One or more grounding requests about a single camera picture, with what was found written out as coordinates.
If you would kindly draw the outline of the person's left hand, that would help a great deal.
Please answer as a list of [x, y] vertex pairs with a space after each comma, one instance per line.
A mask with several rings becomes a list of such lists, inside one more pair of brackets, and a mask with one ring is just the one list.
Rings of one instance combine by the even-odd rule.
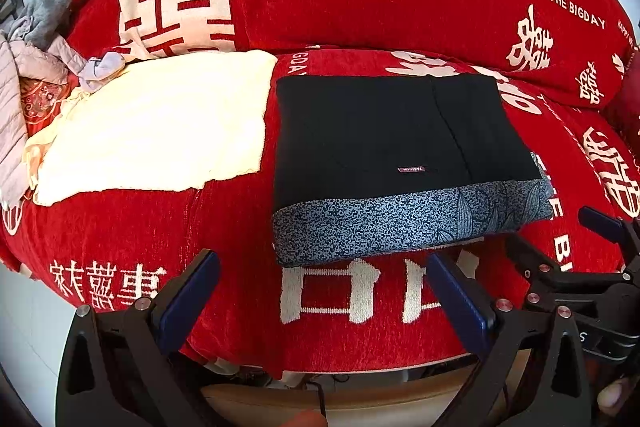
[[326, 418], [317, 411], [303, 411], [280, 427], [328, 427]]

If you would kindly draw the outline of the person's right hand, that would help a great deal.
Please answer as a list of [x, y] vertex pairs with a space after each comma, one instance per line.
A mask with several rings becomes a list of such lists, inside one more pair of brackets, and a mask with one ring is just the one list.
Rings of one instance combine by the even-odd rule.
[[615, 416], [623, 407], [626, 400], [630, 397], [634, 387], [637, 386], [638, 377], [621, 378], [613, 381], [603, 388], [597, 397], [597, 403], [600, 411], [608, 416]]

